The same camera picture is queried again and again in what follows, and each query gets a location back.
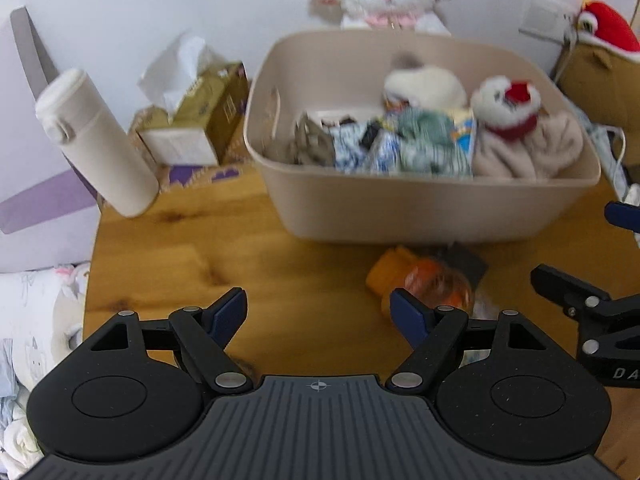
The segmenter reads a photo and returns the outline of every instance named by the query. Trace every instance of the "crosshair logo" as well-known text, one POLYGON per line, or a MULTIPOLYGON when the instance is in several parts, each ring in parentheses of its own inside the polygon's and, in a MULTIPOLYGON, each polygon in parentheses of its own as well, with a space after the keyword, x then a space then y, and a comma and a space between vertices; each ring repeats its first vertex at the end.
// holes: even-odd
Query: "crosshair logo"
POLYGON ((307 386, 309 388, 311 388, 312 390, 315 390, 316 392, 320 392, 320 391, 328 388, 331 385, 325 383, 324 381, 315 381, 315 382, 313 382, 311 384, 308 384, 307 386))

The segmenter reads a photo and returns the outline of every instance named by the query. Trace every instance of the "power outlet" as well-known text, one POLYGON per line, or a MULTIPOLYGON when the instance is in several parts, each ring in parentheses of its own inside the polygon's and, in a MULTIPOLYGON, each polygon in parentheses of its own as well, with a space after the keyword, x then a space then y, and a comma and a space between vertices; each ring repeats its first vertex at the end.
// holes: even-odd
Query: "power outlet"
POLYGON ((561 0, 524 0, 520 32, 564 43, 564 34, 575 23, 578 10, 561 0))

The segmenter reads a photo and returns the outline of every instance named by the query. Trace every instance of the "thermos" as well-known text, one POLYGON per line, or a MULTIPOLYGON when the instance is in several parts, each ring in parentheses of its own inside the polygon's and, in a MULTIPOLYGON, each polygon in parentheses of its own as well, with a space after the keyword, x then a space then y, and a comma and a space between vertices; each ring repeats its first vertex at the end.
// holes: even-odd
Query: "thermos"
POLYGON ((71 69, 56 78, 38 97, 36 116, 49 139, 117 212, 133 217, 151 206, 158 180, 86 72, 71 69))

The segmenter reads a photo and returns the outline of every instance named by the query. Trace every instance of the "white tissue paper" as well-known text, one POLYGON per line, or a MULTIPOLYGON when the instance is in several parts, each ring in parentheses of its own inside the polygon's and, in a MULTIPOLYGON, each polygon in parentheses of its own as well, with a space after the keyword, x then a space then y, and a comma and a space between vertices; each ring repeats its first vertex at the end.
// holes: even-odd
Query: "white tissue paper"
POLYGON ((210 65, 224 63, 205 40, 185 32, 147 67, 138 87, 154 106, 172 118, 196 79, 210 65))

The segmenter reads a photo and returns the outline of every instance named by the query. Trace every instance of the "orange object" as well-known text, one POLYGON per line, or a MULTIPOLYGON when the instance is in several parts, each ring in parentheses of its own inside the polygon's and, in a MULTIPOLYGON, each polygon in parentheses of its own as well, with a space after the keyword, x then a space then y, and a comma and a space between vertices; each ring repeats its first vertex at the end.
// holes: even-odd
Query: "orange object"
POLYGON ((382 255, 366 284, 382 297, 382 313, 389 319, 389 296, 395 288, 405 288, 430 308, 450 305, 470 315, 474 307, 473 291, 462 273, 431 258, 419 258, 402 246, 382 255))

